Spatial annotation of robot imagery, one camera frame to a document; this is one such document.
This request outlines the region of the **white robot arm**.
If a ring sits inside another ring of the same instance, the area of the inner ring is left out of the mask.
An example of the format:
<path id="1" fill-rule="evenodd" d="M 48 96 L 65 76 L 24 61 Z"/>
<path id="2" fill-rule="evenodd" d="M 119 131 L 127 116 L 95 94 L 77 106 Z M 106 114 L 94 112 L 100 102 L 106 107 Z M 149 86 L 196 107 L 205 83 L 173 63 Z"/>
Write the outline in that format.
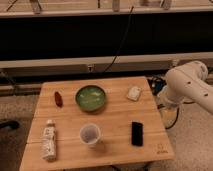
<path id="1" fill-rule="evenodd" d="M 213 86 L 207 84 L 208 68 L 201 61 L 176 66 L 165 74 L 166 85 L 158 93 L 164 126 L 171 129 L 179 117 L 179 106 L 191 99 L 213 115 Z"/>

